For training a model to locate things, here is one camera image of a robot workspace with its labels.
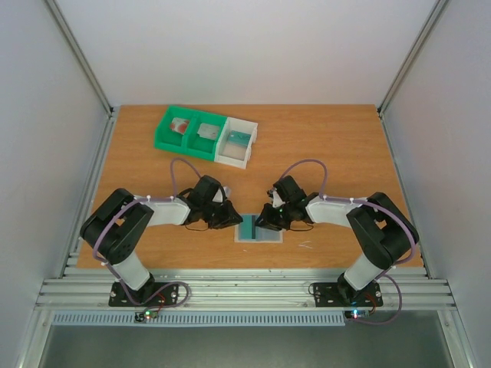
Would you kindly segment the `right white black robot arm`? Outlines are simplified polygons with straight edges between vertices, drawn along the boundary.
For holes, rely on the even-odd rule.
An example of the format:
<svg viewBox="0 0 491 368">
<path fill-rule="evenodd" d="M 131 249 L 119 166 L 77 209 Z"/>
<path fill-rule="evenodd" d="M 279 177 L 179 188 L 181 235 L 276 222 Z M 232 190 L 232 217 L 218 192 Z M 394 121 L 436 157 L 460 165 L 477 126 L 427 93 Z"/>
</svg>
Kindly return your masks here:
<svg viewBox="0 0 491 368">
<path fill-rule="evenodd" d="M 367 286 L 393 266 L 412 256 L 419 234 L 383 192 L 366 198 L 342 198 L 313 192 L 308 195 L 292 176 L 277 181 L 255 220 L 255 226 L 281 232 L 293 222 L 332 224 L 350 228 L 361 255 L 337 280 L 334 296 L 342 305 L 357 303 Z"/>
</svg>

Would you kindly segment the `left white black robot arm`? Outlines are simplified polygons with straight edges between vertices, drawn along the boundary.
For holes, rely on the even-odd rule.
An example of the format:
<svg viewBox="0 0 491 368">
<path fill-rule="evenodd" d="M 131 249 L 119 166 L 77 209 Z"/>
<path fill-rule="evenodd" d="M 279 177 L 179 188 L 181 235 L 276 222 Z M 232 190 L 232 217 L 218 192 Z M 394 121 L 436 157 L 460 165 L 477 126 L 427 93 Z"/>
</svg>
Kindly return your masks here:
<svg viewBox="0 0 491 368">
<path fill-rule="evenodd" d="M 242 223 L 229 190 L 211 176 L 201 176 L 194 187 L 165 198 L 133 195 L 116 189 L 85 220 L 81 238 L 92 248 L 94 259 L 119 281 L 127 300 L 137 306 L 153 302 L 165 288 L 155 282 L 137 256 L 136 246 L 145 230 L 160 225 L 187 227 L 203 221 L 218 230 Z"/>
</svg>

